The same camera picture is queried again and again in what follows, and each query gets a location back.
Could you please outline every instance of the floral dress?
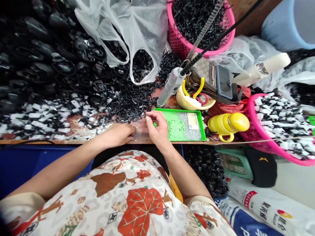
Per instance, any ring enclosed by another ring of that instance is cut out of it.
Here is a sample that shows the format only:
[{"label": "floral dress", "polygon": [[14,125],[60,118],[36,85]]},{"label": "floral dress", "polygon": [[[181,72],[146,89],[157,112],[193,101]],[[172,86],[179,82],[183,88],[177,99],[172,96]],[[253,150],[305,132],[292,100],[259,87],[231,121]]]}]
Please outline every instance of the floral dress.
[{"label": "floral dress", "polygon": [[195,196],[186,206],[163,167],[145,152],[120,153],[45,203],[36,193],[0,201],[13,235],[235,235],[215,203]]}]

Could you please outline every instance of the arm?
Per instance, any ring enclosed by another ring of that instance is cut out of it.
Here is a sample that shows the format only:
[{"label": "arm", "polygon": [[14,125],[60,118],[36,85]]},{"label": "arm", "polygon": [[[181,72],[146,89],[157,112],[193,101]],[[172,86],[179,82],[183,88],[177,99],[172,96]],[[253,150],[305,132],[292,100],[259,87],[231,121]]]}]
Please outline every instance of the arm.
[{"label": "arm", "polygon": [[[212,197],[204,186],[198,175],[184,160],[184,158],[176,151],[168,139],[168,125],[164,114],[160,111],[151,111],[146,113],[146,122],[149,130],[150,138],[163,154],[168,169],[179,188],[184,203],[187,204],[194,196]],[[157,128],[154,127],[152,119],[156,120]]]},{"label": "arm", "polygon": [[97,154],[133,140],[135,132],[136,128],[130,124],[113,124],[107,131],[55,160],[7,197],[35,192],[45,200],[52,198],[71,183]]}]

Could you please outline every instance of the white label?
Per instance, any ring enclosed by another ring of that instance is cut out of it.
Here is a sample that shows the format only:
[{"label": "white label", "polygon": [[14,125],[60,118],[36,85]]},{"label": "white label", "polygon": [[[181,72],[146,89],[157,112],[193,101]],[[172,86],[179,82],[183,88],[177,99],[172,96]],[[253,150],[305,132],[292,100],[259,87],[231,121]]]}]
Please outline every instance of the white label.
[{"label": "white label", "polygon": [[198,118],[195,113],[187,113],[189,129],[200,129]]}]

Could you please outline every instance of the person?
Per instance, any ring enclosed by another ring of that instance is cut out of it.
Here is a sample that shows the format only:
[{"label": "person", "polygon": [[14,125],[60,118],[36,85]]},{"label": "person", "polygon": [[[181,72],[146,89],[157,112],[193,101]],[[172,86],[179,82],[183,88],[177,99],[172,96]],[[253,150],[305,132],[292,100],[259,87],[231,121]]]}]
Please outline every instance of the person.
[{"label": "person", "polygon": [[146,112],[146,124],[183,202],[163,167],[142,151],[117,154],[72,182],[98,153],[133,140],[134,126],[113,124],[0,201],[5,226],[12,235],[235,235],[169,141],[163,113]]}]

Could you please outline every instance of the red bag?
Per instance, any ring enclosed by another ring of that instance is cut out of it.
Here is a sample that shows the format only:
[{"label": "red bag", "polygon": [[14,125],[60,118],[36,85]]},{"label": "red bag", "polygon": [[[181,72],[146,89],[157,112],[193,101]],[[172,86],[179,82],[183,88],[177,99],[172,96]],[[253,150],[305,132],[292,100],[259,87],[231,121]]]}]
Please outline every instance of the red bag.
[{"label": "red bag", "polygon": [[250,88],[247,88],[245,86],[242,86],[242,90],[243,90],[243,96],[240,103],[239,104],[224,104],[224,103],[219,103],[216,102],[211,108],[209,108],[208,113],[211,116],[215,116],[215,115],[220,115],[220,114],[225,114],[225,113],[245,113],[247,111],[247,103],[248,103],[248,99],[251,96],[251,91]]}]

